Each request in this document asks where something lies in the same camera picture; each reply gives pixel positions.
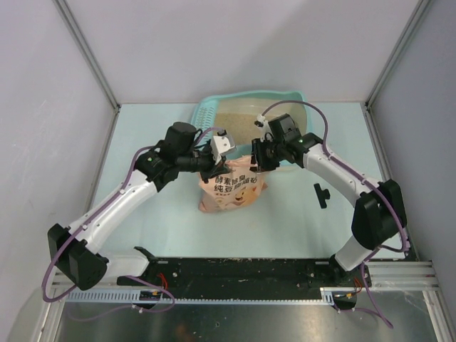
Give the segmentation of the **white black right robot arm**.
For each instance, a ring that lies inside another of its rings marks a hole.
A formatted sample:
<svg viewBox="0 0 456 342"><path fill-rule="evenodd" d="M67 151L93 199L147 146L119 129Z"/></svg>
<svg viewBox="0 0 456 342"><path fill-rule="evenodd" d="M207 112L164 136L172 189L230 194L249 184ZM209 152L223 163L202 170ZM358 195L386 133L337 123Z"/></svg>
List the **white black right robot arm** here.
<svg viewBox="0 0 456 342"><path fill-rule="evenodd" d="M407 217L399 184L367 177L354 170L331 152L324 140L313 133L302 134L288 114L267 120L258 115L254 124L262 136L252 140L252 162L260 172L275 170L281 161L312 172L353 206L352 235L336 252L328 268L329 279L345 286L354 277L354 269L386 240L396 234L407 239Z"/></svg>

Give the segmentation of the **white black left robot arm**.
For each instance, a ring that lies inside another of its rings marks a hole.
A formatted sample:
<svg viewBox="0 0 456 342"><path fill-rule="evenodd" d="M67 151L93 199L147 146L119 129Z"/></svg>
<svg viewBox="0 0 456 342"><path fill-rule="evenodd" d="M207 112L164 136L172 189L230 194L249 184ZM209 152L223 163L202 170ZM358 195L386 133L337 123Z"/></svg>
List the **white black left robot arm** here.
<svg viewBox="0 0 456 342"><path fill-rule="evenodd" d="M157 278L151 253L136 247L127 256L103 256L104 243L126 217L181 172L197 173L203 182L227 173L226 156L234 149L224 129L202 131L189 123L173 123L164 139L134 154L125 179L96 207L67 227L55 224L48 230L49 269L57 268L82 291L108 277L133 276L151 284Z"/></svg>

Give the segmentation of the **teal and beige litter box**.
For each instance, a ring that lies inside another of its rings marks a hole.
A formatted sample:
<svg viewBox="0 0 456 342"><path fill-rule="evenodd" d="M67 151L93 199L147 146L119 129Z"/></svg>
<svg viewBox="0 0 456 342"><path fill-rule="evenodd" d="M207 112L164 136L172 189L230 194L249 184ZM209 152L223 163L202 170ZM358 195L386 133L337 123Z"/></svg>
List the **teal and beige litter box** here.
<svg viewBox="0 0 456 342"><path fill-rule="evenodd" d="M271 90L251 90L228 95L213 95L204 98L195 108L191 124L201 131L213 126L218 113L243 113L258 116L265 115L270 122L283 114L294 120L301 134L312 130L311 119L306 108L301 104L305 97L298 91L279 92ZM236 150L226 156L234 160L252 153L252 142L248 145L236 145Z"/></svg>

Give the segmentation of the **pink cat litter bag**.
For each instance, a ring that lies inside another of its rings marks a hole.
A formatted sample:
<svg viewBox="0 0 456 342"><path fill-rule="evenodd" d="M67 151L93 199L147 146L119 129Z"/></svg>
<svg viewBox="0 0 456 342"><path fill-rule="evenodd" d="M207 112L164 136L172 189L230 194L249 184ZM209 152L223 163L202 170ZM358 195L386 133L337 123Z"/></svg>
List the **pink cat litter bag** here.
<svg viewBox="0 0 456 342"><path fill-rule="evenodd" d="M265 172L251 171L252 157L245 155L226 161L229 172L217 175L204 182L199 180L202 190L199 210L201 212L223 212L247 207L256 202L268 187Z"/></svg>

